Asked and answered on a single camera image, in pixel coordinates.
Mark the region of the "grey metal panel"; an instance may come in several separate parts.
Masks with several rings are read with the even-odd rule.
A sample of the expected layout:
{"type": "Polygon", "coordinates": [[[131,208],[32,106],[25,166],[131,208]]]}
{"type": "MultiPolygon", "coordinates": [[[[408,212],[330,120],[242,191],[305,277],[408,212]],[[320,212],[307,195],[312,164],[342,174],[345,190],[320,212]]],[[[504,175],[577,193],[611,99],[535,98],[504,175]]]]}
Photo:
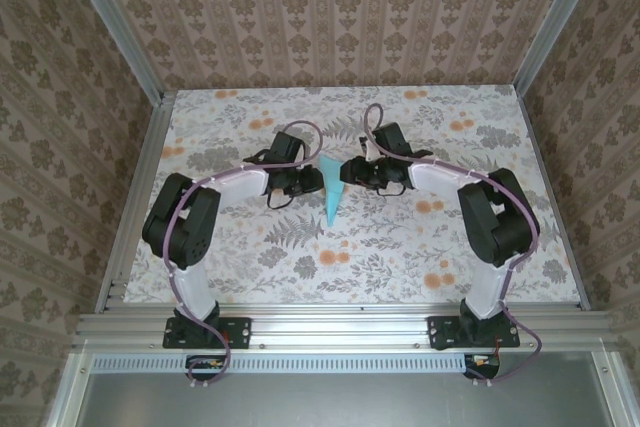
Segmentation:
{"type": "Polygon", "coordinates": [[[73,354],[46,427],[640,427],[617,353],[546,353],[490,385],[459,373],[252,373],[193,387],[142,355],[73,354]]]}

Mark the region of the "aluminium side rail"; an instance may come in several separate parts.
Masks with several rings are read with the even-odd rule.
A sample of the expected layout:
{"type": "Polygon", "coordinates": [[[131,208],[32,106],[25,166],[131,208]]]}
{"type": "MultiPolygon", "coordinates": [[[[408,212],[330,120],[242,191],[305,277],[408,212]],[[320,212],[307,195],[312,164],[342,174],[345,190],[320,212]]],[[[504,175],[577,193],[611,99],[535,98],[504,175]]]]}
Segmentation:
{"type": "Polygon", "coordinates": [[[176,96],[177,91],[164,93],[152,111],[97,298],[96,314],[104,314],[111,304],[122,302],[126,293],[176,96]]]}
{"type": "Polygon", "coordinates": [[[561,216],[561,212],[560,212],[560,209],[559,209],[559,206],[558,206],[558,203],[557,203],[554,191],[553,191],[552,183],[551,183],[551,180],[549,178],[549,174],[548,174],[546,165],[544,163],[544,159],[543,159],[543,156],[542,156],[542,153],[541,153],[541,149],[540,149],[539,143],[538,143],[538,141],[536,139],[535,132],[534,132],[534,129],[533,129],[533,126],[532,126],[532,122],[531,122],[531,119],[530,119],[529,114],[527,112],[523,96],[521,94],[519,94],[517,92],[517,90],[514,90],[514,92],[516,94],[516,98],[517,98],[519,106],[520,106],[521,114],[523,116],[524,122],[525,122],[526,127],[527,127],[527,132],[529,134],[529,138],[530,138],[530,141],[532,143],[533,150],[535,152],[535,156],[536,156],[536,159],[537,159],[537,162],[538,162],[538,165],[539,165],[541,176],[542,176],[542,178],[544,180],[546,192],[547,192],[548,197],[549,197],[549,202],[550,202],[552,211],[553,211],[554,216],[555,216],[555,220],[556,220],[556,224],[557,224],[558,229],[559,229],[560,236],[562,238],[564,251],[565,251],[568,263],[569,263],[569,267],[570,267],[571,272],[572,272],[572,277],[574,279],[574,282],[575,282],[575,285],[576,285],[576,289],[577,289],[577,292],[578,292],[579,297],[580,297],[580,301],[579,301],[578,305],[582,310],[591,311],[592,310],[592,306],[591,306],[591,303],[589,301],[589,298],[588,298],[588,295],[587,295],[587,292],[586,292],[586,289],[585,289],[585,285],[584,285],[584,282],[583,282],[582,277],[581,277],[580,269],[579,269],[579,267],[578,267],[578,265],[576,263],[576,258],[575,258],[575,255],[574,255],[574,252],[573,252],[573,249],[572,249],[572,246],[571,246],[571,242],[569,240],[569,236],[568,236],[567,230],[565,228],[565,225],[564,225],[564,222],[563,222],[563,219],[562,219],[562,216],[561,216]]]}

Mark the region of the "long aluminium cross rail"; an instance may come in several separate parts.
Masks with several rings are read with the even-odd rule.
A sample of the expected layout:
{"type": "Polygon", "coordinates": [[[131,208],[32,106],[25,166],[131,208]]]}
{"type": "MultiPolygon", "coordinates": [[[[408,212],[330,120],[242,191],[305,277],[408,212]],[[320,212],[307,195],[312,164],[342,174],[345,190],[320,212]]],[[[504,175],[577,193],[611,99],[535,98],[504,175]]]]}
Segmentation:
{"type": "MultiPolygon", "coordinates": [[[[428,351],[429,313],[416,309],[393,312],[388,309],[356,308],[274,310],[240,314],[252,319],[249,348],[274,352],[403,352],[428,351]]],[[[162,348],[169,314],[87,315],[78,324],[72,346],[93,352],[155,352],[162,348]]],[[[545,352],[610,350],[614,339],[600,312],[575,310],[525,310],[515,314],[524,324],[518,329],[520,349],[532,351],[535,339],[545,352]]]]}

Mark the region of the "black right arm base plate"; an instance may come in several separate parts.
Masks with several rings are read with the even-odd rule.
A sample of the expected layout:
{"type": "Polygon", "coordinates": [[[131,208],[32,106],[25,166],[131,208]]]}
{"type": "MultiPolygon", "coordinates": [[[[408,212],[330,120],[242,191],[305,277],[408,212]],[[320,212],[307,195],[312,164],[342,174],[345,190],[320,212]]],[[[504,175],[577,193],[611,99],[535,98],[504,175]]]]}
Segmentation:
{"type": "Polygon", "coordinates": [[[430,346],[435,350],[520,346],[517,327],[504,315],[486,320],[462,315],[431,316],[427,327],[430,346]]]}

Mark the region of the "light blue cloth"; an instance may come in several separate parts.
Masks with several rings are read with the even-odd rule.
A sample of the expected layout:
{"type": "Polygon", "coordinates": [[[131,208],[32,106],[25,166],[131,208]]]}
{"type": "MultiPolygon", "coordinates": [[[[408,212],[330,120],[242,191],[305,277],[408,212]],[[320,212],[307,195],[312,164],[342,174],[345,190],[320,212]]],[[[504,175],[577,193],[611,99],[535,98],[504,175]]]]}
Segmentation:
{"type": "Polygon", "coordinates": [[[326,155],[320,155],[318,168],[323,176],[327,225],[332,227],[337,215],[345,183],[341,180],[342,163],[326,155]]]}

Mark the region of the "black connector board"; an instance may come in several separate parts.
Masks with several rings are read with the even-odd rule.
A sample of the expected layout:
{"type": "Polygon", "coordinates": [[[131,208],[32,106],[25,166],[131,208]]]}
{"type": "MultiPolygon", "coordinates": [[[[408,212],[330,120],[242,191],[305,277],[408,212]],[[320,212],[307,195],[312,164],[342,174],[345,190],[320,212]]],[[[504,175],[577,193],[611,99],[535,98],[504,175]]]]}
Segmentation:
{"type": "Polygon", "coordinates": [[[488,379],[496,377],[500,368],[497,354],[469,354],[464,356],[464,376],[469,379],[488,379]]]}
{"type": "Polygon", "coordinates": [[[186,375],[196,382],[211,382],[225,368],[224,355],[194,355],[185,360],[186,375]]]}

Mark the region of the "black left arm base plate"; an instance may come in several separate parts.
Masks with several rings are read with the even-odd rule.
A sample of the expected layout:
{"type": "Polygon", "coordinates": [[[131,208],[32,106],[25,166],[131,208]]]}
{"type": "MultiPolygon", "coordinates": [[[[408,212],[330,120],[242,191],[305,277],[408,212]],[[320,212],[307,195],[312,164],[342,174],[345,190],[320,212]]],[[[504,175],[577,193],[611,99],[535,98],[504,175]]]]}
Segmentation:
{"type": "MultiPolygon", "coordinates": [[[[216,330],[231,349],[248,349],[252,321],[247,317],[220,317],[216,330]]],[[[209,330],[184,316],[167,320],[162,341],[165,349],[223,349],[223,343],[209,330]]]]}

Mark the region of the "aluminium frame post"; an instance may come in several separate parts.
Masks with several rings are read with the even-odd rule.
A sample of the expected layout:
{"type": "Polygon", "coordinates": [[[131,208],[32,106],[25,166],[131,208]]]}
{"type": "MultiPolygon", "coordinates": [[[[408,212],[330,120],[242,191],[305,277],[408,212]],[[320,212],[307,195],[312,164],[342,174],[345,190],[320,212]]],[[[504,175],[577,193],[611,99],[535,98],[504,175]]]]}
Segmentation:
{"type": "Polygon", "coordinates": [[[125,9],[118,0],[90,0],[129,65],[151,105],[161,105],[165,88],[152,68],[142,43],[129,24],[125,9]]]}
{"type": "Polygon", "coordinates": [[[519,98],[523,98],[533,84],[578,2],[579,0],[552,1],[514,78],[513,86],[519,98]]]}

